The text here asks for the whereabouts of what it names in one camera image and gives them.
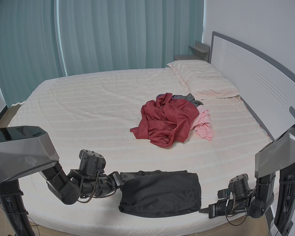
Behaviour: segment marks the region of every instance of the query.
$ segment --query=floor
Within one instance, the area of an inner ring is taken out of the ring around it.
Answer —
[[[0,128],[7,127],[13,116],[16,114],[18,109],[21,107],[20,104],[10,107],[4,116],[0,119]],[[233,224],[239,224],[244,220],[244,216],[233,220]],[[48,229],[43,226],[38,226],[40,231],[40,236],[75,236],[69,233],[59,232],[56,230]],[[33,226],[36,235],[39,235],[36,226]],[[10,226],[4,212],[0,209],[0,236],[14,236],[14,231]],[[247,217],[245,222],[240,226],[231,226],[229,223],[220,225],[211,230],[204,231],[201,233],[190,234],[187,236],[267,236],[268,235],[268,224],[266,222],[265,216],[253,219]]]

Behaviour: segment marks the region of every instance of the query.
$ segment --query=curtain fold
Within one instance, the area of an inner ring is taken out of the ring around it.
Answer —
[[[161,68],[201,41],[202,0],[63,0],[60,37],[68,75]]]
[[[161,68],[201,41],[204,0],[62,0],[67,75]],[[0,0],[0,87],[9,107],[62,77],[54,0]]]

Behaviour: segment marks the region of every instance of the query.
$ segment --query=pillowcase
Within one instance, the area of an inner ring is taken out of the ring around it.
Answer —
[[[186,93],[191,93],[196,100],[239,95],[237,88],[206,61],[178,60],[167,65],[172,68]]]

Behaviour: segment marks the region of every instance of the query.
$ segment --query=mattress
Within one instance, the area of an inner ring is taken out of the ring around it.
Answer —
[[[44,81],[20,107],[9,126],[36,125],[46,130],[66,173],[79,167],[79,151],[89,149],[106,160],[105,173],[180,171],[197,173],[202,208],[215,203],[217,191],[239,174],[255,186],[255,153],[269,143],[256,120],[237,97],[203,100],[214,137],[193,130],[185,143],[160,148],[137,140],[140,109],[158,94],[184,94],[170,68],[99,72]],[[169,218],[141,218],[118,210],[121,192],[104,199],[64,205],[39,173],[19,180],[29,216],[45,227],[75,235],[187,235],[226,222],[199,212]]]

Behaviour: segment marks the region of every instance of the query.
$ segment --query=nightstand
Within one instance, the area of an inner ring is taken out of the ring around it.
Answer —
[[[189,46],[194,51],[193,55],[175,55],[174,60],[209,60],[210,47],[204,43],[195,42],[194,46]]]

